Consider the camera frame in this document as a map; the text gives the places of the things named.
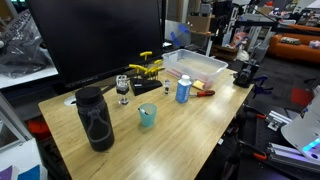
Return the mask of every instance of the clear plastic cup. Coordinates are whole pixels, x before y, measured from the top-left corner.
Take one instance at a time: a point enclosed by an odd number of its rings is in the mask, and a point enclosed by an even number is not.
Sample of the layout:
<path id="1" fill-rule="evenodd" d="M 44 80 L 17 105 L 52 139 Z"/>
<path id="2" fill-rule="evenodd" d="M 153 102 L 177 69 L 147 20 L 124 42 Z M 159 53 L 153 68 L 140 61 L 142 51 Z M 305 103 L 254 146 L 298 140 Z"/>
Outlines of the clear plastic cup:
<path id="1" fill-rule="evenodd" d="M 142 104 L 139 107 L 141 125 L 144 127 L 154 126 L 154 120 L 157 114 L 157 106 L 151 103 Z"/>

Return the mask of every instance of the plastic storage bin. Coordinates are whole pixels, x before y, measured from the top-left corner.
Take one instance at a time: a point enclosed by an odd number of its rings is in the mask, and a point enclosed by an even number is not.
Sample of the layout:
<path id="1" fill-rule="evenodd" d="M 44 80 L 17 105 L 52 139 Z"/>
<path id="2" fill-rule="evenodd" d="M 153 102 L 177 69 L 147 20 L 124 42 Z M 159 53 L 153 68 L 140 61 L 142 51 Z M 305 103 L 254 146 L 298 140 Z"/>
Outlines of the plastic storage bin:
<path id="1" fill-rule="evenodd" d="M 253 58 L 255 58 L 259 63 L 261 63 L 264 56 L 266 55 L 268 48 L 269 45 L 260 44 L 253 52 Z"/>
<path id="2" fill-rule="evenodd" d="M 209 89 L 228 67 L 226 62 L 185 49 L 165 53 L 162 57 L 167 73 L 179 79 L 183 74 L 189 75 L 193 81 L 203 82 L 204 90 Z"/>

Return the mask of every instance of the red object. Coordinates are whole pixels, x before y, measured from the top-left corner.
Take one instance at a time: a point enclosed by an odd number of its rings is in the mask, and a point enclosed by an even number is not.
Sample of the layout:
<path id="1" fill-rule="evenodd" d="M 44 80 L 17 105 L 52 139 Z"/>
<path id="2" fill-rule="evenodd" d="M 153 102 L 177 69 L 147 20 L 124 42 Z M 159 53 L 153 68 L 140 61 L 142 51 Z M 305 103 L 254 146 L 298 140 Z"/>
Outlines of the red object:
<path id="1" fill-rule="evenodd" d="M 260 159 L 262 161 L 267 159 L 267 154 L 265 152 L 263 152 L 263 155 L 258 154 L 258 153 L 253 153 L 253 156 L 257 159 Z"/>
<path id="2" fill-rule="evenodd" d="M 313 94 L 299 88 L 293 88 L 291 92 L 291 101 L 301 106 L 307 106 L 313 99 Z"/>
<path id="3" fill-rule="evenodd" d="M 40 141 L 51 137 L 49 127 L 45 121 L 29 120 L 28 128 Z"/>
<path id="4" fill-rule="evenodd" d="M 273 6 L 273 2 L 272 1 L 266 2 L 266 6 Z"/>
<path id="5" fill-rule="evenodd" d="M 256 117 L 259 119 L 266 119 L 267 118 L 265 115 L 262 115 L 262 114 L 256 114 Z"/>
<path id="6" fill-rule="evenodd" d="M 213 96 L 216 92 L 213 90 L 197 92 L 197 97 Z"/>

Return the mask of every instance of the black bottle lid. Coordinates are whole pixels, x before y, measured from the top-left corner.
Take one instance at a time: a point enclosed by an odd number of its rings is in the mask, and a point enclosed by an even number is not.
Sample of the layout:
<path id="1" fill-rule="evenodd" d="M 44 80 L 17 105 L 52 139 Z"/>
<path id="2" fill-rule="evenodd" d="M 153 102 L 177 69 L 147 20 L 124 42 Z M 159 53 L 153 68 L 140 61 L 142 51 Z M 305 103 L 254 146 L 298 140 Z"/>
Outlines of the black bottle lid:
<path id="1" fill-rule="evenodd" d="M 77 105 L 92 106 L 103 100 L 101 89 L 98 87 L 85 87 L 76 92 Z"/>

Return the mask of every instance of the black monitor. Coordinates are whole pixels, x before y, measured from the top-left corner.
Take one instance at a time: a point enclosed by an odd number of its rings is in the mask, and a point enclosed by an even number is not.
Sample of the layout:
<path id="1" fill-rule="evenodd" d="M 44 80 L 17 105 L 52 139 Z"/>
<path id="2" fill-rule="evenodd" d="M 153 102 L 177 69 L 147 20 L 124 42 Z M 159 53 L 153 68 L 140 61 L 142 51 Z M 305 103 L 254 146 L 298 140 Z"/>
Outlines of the black monitor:
<path id="1" fill-rule="evenodd" d="M 28 0 L 66 87 L 87 85 L 162 53 L 158 0 Z"/>

